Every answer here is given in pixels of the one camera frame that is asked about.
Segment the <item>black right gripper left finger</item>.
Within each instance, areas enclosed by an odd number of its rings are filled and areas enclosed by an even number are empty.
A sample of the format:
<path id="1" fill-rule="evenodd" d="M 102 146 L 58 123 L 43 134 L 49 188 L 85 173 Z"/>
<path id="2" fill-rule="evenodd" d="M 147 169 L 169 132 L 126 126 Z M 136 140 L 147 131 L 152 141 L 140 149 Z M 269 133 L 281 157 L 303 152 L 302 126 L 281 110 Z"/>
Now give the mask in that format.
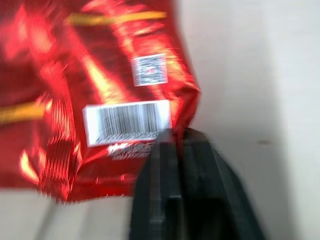
<path id="1" fill-rule="evenodd" d="M 130 218 L 130 240 L 179 240 L 181 184 L 176 143 L 163 131 L 136 180 Z"/>

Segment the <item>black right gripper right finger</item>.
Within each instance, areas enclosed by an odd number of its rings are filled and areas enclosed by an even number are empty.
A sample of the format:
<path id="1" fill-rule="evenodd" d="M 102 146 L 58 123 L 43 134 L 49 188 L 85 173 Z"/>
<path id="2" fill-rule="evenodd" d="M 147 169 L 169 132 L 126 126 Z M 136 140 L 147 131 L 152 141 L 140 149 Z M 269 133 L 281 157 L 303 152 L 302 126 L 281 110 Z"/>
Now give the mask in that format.
<path id="1" fill-rule="evenodd" d="M 167 240 L 266 240 L 242 182 L 208 137 L 187 128 L 174 145 L 180 196 L 168 207 Z"/>

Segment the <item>red foil snack bag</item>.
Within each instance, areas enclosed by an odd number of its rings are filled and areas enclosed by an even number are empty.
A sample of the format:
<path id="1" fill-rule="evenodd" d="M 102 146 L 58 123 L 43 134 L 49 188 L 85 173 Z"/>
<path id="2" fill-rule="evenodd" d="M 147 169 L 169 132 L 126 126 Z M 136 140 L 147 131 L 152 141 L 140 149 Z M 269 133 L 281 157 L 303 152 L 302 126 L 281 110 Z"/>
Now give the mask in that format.
<path id="1" fill-rule="evenodd" d="M 157 136 L 200 89 L 177 0 L 0 0 L 0 190 L 131 196 Z"/>

